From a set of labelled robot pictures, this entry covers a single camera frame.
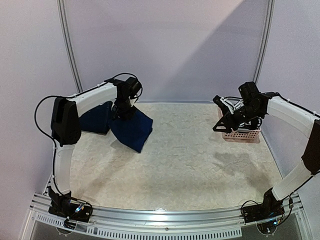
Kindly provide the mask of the blue garment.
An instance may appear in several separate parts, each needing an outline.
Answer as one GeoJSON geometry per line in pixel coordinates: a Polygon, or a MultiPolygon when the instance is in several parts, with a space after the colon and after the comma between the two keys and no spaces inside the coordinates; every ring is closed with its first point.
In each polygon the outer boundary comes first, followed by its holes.
{"type": "Polygon", "coordinates": [[[141,153],[153,131],[153,122],[153,119],[137,109],[131,119],[110,119],[108,125],[120,143],[141,153]]]}

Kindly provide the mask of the dark blue denim jeans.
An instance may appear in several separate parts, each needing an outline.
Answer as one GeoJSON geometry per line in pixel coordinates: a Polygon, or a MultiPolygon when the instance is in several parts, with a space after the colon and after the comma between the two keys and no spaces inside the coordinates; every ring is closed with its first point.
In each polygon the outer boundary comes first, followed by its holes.
{"type": "Polygon", "coordinates": [[[107,101],[98,105],[79,117],[79,123],[83,132],[106,135],[110,130],[109,120],[113,103],[107,101]]]}

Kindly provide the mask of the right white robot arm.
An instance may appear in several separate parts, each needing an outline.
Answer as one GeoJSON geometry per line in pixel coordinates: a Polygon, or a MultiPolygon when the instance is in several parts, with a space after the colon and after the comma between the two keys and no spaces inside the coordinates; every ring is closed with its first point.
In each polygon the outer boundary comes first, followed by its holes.
{"type": "Polygon", "coordinates": [[[307,140],[300,162],[271,190],[277,201],[283,200],[320,172],[320,115],[293,103],[278,92],[259,91],[253,81],[243,83],[238,90],[238,100],[242,103],[239,107],[235,107],[226,97],[213,97],[213,103],[222,111],[222,117],[213,126],[213,131],[229,134],[238,130],[241,124],[274,117],[307,140]]]}

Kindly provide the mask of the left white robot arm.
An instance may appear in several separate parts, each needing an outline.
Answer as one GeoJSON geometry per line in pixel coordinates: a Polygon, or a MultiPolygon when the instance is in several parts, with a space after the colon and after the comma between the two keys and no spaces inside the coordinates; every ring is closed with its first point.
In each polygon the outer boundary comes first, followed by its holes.
{"type": "Polygon", "coordinates": [[[70,195],[71,158],[82,130],[79,118],[89,110],[112,102],[112,118],[129,120],[136,108],[134,104],[143,92],[141,82],[134,74],[125,81],[113,76],[95,87],[71,96],[57,96],[51,118],[51,137],[54,143],[52,164],[52,190],[59,196],[70,195]]]}

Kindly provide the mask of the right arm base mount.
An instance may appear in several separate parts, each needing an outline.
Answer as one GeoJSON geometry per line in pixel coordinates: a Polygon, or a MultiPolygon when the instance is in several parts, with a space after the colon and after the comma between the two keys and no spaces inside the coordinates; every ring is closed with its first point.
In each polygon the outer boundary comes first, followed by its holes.
{"type": "Polygon", "coordinates": [[[294,202],[291,195],[288,198],[289,212],[286,213],[284,200],[276,201],[266,196],[262,203],[247,200],[240,207],[241,216],[246,224],[256,223],[257,230],[265,236],[273,235],[292,213],[294,202]]]}

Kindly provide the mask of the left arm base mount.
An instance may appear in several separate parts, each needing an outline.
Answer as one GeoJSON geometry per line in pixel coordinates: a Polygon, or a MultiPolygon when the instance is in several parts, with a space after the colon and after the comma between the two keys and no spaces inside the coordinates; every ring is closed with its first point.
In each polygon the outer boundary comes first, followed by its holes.
{"type": "Polygon", "coordinates": [[[48,187],[48,195],[51,199],[49,214],[67,220],[89,222],[93,214],[93,206],[89,202],[71,197],[71,193],[59,195],[51,186],[48,187]]]}

